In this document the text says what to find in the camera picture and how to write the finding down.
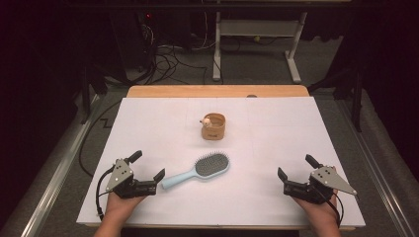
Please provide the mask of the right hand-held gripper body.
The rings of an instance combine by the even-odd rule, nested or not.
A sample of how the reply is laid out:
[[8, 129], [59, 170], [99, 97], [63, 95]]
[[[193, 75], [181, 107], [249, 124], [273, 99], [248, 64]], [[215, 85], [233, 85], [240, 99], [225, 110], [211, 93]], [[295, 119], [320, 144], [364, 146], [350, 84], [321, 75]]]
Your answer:
[[331, 166], [321, 166], [309, 174], [307, 183], [290, 181], [283, 174], [284, 194], [314, 204], [323, 204], [335, 191], [356, 196], [358, 192]]

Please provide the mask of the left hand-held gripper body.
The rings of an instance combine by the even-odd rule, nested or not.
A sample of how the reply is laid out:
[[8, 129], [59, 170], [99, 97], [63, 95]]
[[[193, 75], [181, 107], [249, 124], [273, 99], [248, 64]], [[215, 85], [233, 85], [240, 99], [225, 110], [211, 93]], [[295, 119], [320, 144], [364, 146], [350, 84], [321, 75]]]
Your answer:
[[156, 178], [149, 181], [139, 181], [134, 177], [129, 162], [118, 159], [106, 185], [106, 191], [115, 193], [119, 198], [137, 198], [154, 196], [156, 187]]

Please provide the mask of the light blue hairbrush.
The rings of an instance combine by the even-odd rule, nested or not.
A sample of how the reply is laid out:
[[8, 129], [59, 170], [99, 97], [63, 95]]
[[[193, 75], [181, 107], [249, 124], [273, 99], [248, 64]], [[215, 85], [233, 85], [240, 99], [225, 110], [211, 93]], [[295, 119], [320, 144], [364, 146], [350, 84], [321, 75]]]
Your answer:
[[198, 159], [190, 171], [163, 179], [162, 188], [168, 190], [191, 178], [211, 179], [226, 172], [229, 165], [229, 158], [225, 153], [213, 152], [207, 154]]

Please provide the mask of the person's left hand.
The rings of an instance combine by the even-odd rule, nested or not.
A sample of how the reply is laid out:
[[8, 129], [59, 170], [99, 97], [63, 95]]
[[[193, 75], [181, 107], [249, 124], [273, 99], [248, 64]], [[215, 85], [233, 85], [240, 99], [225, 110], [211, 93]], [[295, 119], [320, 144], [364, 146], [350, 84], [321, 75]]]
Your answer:
[[145, 197], [120, 198], [115, 193], [110, 193], [104, 218], [125, 223], [143, 200]]

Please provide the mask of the person's right hand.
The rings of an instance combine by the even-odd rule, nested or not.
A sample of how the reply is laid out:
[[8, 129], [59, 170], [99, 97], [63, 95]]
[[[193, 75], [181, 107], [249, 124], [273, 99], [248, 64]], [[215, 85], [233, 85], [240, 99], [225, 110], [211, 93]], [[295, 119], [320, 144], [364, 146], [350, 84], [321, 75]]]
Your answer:
[[311, 203], [296, 197], [293, 200], [303, 209], [314, 230], [320, 231], [338, 227], [338, 214], [334, 210], [337, 204], [335, 196], [322, 204]]

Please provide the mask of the white table mat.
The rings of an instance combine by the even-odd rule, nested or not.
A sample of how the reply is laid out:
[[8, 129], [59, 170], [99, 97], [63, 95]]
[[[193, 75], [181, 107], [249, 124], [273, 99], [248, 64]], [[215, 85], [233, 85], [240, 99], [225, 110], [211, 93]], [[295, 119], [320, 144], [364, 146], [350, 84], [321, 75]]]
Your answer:
[[[225, 116], [222, 140], [202, 138], [200, 120]], [[225, 153], [228, 170], [209, 180], [192, 178], [168, 190], [159, 188], [134, 212], [134, 226], [304, 228], [299, 206], [283, 193], [278, 168], [292, 181], [307, 181], [312, 167], [305, 155], [338, 167], [315, 100], [290, 98], [126, 98], [122, 101], [92, 184], [77, 218], [96, 225], [96, 191], [108, 182], [104, 172], [119, 158], [141, 150], [132, 164], [139, 180], [160, 170], [174, 176], [191, 170], [211, 152]]]

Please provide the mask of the black stand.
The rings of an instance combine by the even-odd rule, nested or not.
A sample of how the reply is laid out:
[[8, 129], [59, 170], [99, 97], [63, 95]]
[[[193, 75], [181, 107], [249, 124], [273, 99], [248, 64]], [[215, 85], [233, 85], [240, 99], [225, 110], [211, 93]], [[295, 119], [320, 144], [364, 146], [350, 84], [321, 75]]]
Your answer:
[[357, 66], [350, 66], [326, 76], [310, 85], [307, 90], [312, 93], [320, 88], [334, 88], [335, 100], [352, 99], [351, 122], [357, 132], [361, 132], [361, 108], [363, 90], [363, 72]]
[[97, 95], [106, 95], [108, 87], [105, 82], [104, 70], [97, 63], [84, 65], [80, 70], [79, 76], [83, 111], [81, 123], [85, 124], [91, 115], [90, 89], [93, 89]]

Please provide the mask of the dark computer tower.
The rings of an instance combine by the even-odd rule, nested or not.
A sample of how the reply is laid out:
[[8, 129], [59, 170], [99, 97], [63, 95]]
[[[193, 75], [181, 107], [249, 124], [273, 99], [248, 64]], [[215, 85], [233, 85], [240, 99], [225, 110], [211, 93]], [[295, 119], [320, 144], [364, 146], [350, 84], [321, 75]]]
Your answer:
[[148, 69], [153, 55], [153, 34], [136, 13], [112, 13], [112, 27], [125, 68]]

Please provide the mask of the metal floor rail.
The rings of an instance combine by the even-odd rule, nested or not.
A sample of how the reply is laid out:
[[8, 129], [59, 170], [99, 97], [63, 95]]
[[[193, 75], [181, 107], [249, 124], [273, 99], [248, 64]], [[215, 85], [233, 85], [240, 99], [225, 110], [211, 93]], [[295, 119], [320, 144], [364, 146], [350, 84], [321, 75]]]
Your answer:
[[364, 134], [357, 131], [355, 128], [347, 104], [344, 101], [337, 101], [337, 106], [356, 137], [357, 143], [362, 150], [368, 173], [375, 183], [379, 196], [399, 235], [401, 237], [419, 237], [419, 234], [414, 232], [413, 225], [402, 210], [401, 202], [397, 199], [395, 192], [391, 189], [389, 182], [387, 181], [387, 176], [380, 169], [372, 150], [365, 140]]
[[42, 165], [19, 204], [19, 210], [27, 212], [25, 225], [18, 231], [19, 237], [38, 237], [41, 233], [102, 102], [103, 98], [98, 95], [88, 102], [91, 112], [77, 114]]

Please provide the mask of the white metal table frame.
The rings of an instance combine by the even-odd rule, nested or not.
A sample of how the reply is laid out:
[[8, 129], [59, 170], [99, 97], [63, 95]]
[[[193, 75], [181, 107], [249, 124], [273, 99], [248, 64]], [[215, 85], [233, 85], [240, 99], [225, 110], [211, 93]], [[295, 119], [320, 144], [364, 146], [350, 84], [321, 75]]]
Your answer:
[[215, 18], [215, 42], [212, 63], [212, 79], [219, 81], [221, 76], [220, 40], [222, 37], [269, 37], [290, 38], [293, 44], [284, 52], [290, 74], [296, 84], [301, 83], [294, 55], [305, 25], [307, 13], [299, 15], [298, 20], [271, 21], [271, 20], [223, 20], [219, 12]]

